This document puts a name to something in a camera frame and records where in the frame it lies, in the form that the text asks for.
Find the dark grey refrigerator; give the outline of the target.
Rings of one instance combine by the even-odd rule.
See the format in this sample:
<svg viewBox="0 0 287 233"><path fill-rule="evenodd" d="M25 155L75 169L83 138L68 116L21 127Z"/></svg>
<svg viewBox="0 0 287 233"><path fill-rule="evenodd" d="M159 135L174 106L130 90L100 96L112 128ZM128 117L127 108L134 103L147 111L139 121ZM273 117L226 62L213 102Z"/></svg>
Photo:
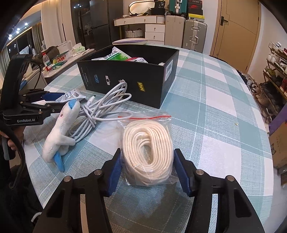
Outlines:
<svg viewBox="0 0 287 233"><path fill-rule="evenodd" d="M122 0L90 1L90 17L95 50L110 46L120 39L120 31L114 26L114 19L123 15Z"/></svg>

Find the woven laundry basket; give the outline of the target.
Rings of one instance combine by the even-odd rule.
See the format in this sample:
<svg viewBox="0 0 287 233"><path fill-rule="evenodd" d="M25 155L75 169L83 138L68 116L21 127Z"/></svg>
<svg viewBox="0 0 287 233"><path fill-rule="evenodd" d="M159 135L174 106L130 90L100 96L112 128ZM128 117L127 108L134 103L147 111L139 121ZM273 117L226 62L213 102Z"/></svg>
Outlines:
<svg viewBox="0 0 287 233"><path fill-rule="evenodd" d="M125 32L126 38L143 38L144 32L142 29L132 30L128 28Z"/></svg>

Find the wooden door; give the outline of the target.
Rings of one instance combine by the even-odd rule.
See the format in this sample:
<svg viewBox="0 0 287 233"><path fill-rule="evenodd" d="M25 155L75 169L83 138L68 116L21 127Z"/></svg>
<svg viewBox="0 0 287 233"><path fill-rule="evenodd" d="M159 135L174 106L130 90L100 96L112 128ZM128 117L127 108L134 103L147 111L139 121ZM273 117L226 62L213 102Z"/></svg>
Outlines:
<svg viewBox="0 0 287 233"><path fill-rule="evenodd" d="M219 1L211 55L247 72L258 42L259 1Z"/></svg>

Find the plastic water bottle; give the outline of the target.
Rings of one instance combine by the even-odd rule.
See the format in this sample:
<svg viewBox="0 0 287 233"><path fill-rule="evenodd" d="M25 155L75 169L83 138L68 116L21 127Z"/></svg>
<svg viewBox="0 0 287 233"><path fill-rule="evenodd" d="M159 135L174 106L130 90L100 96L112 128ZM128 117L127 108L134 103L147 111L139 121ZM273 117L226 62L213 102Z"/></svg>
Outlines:
<svg viewBox="0 0 287 233"><path fill-rule="evenodd" d="M46 71L50 71L51 70L51 61L50 61L50 58L48 57L48 55L43 52L42 53L42 56L43 56L43 64L44 64L44 67L46 69Z"/></svg>

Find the white plush doll blue hat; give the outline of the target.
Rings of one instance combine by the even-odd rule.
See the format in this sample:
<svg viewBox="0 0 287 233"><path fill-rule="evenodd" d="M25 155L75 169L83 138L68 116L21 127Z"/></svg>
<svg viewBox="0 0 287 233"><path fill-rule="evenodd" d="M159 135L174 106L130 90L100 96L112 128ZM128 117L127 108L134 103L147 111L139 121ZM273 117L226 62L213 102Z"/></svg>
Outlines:
<svg viewBox="0 0 287 233"><path fill-rule="evenodd" d="M76 144L74 138L67 136L67 132L77 119L79 111L78 100L72 99L65 103L42 149L43 160L47 163L55 162L60 172L65 170L62 156L67 154L70 146Z"/></svg>

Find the tissue pack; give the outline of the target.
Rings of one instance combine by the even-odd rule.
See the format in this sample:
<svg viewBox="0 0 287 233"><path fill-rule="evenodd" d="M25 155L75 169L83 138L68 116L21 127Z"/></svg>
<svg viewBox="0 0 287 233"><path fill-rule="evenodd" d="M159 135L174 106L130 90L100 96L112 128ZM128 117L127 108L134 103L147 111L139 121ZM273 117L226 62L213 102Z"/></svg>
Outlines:
<svg viewBox="0 0 287 233"><path fill-rule="evenodd" d="M73 46L72 53L77 54L77 53L83 52L85 50L86 50L86 48L84 46L82 46L81 43L78 43L78 44Z"/></svg>

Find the beige suitcase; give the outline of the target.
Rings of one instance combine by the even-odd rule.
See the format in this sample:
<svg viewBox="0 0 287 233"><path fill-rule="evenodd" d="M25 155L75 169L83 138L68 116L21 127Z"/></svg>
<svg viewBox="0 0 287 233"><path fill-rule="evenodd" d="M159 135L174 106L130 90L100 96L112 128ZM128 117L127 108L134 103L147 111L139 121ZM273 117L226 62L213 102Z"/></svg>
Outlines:
<svg viewBox="0 0 287 233"><path fill-rule="evenodd" d="M182 47L183 32L186 19L181 16L166 16L164 44Z"/></svg>

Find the oval white tray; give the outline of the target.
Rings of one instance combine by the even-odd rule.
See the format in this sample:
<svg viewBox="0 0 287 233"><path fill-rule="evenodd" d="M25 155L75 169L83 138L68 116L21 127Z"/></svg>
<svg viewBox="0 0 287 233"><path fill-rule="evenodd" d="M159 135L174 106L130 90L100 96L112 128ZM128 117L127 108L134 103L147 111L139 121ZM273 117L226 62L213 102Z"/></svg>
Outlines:
<svg viewBox="0 0 287 233"><path fill-rule="evenodd" d="M112 42L113 45L144 45L148 42L145 38L125 38Z"/></svg>

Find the black cardboard box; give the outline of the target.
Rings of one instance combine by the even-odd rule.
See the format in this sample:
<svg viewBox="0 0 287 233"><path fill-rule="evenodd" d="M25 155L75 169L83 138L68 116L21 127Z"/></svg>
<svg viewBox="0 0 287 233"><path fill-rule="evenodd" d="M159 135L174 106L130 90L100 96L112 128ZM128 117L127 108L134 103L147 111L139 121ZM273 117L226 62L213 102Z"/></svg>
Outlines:
<svg viewBox="0 0 287 233"><path fill-rule="evenodd" d="M175 79L179 49L152 45L116 48L144 62L104 60L113 49L108 46L77 63L85 88L105 94L124 80L133 102L159 109Z"/></svg>

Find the green medicine packet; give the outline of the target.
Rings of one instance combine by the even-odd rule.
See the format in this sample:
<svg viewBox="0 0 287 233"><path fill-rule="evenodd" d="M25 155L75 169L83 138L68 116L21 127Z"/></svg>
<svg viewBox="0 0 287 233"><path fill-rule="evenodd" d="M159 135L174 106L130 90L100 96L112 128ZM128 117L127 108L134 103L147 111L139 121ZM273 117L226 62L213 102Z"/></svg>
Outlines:
<svg viewBox="0 0 287 233"><path fill-rule="evenodd" d="M93 58L92 60L106 60L106 61L126 61L127 59L130 59L131 57L121 51L120 49L113 47L112 52L109 55L106 55L101 58Z"/></svg>

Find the white medicine packet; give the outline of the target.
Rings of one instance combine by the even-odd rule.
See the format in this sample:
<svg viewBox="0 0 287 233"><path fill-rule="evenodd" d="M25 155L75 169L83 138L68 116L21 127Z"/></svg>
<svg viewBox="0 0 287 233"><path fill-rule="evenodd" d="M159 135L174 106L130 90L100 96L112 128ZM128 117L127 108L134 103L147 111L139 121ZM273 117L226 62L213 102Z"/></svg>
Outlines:
<svg viewBox="0 0 287 233"><path fill-rule="evenodd" d="M82 93L78 89L73 89L62 95L61 97L57 98L55 102L69 102L72 99L82 101L83 99L87 99L87 97L82 95Z"/></svg>

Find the stacked shoe boxes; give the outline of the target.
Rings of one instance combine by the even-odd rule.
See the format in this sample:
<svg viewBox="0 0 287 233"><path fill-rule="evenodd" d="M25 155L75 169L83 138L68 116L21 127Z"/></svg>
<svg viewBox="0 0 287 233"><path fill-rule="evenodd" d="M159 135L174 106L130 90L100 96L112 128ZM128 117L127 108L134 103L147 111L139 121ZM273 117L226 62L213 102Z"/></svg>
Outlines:
<svg viewBox="0 0 287 233"><path fill-rule="evenodd" d="M205 17L203 15L202 1L200 0L188 0L188 19L204 22Z"/></svg>

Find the cardboard box on floor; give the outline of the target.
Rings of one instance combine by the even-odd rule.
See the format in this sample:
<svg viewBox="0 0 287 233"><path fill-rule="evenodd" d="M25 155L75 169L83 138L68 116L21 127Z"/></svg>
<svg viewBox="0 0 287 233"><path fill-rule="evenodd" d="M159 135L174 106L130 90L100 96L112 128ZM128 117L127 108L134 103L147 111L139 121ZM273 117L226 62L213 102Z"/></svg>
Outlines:
<svg viewBox="0 0 287 233"><path fill-rule="evenodd" d="M281 187L286 189L286 122L269 137L273 166L281 179Z"/></svg>

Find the oval mirror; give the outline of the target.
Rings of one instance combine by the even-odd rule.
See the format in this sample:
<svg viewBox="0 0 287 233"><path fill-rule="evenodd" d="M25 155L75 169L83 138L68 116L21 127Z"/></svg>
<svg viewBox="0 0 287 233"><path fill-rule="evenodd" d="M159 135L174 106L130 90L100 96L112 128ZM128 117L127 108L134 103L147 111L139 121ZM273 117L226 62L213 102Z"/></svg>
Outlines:
<svg viewBox="0 0 287 233"><path fill-rule="evenodd" d="M130 15L140 15L151 10L154 6L154 1L134 1L129 4L128 12Z"/></svg>

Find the red white balloon packet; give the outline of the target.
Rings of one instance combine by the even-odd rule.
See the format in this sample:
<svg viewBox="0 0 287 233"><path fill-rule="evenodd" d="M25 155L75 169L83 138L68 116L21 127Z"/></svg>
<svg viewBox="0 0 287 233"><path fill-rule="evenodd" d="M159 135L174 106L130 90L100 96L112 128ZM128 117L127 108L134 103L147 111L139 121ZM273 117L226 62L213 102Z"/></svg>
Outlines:
<svg viewBox="0 0 287 233"><path fill-rule="evenodd" d="M126 61L129 61L129 62L147 63L147 61L146 61L144 58L142 58L142 57L132 57L132 58L126 59Z"/></svg>

